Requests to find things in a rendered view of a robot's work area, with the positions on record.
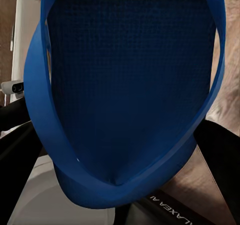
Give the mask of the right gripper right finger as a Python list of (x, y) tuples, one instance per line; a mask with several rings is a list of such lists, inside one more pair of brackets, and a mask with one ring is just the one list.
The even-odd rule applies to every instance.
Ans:
[(193, 136), (236, 225), (240, 225), (240, 137), (208, 119), (202, 120)]

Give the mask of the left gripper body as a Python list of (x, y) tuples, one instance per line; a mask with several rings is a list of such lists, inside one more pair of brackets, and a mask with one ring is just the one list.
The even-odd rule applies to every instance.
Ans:
[(17, 98), (16, 101), (9, 103), (6, 106), (6, 114), (15, 125), (24, 125), (31, 121), (25, 97)]

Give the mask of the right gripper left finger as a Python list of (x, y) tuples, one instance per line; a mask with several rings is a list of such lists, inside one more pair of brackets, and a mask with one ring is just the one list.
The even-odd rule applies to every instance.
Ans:
[(0, 225), (7, 225), (43, 147), (32, 121), (0, 138)]

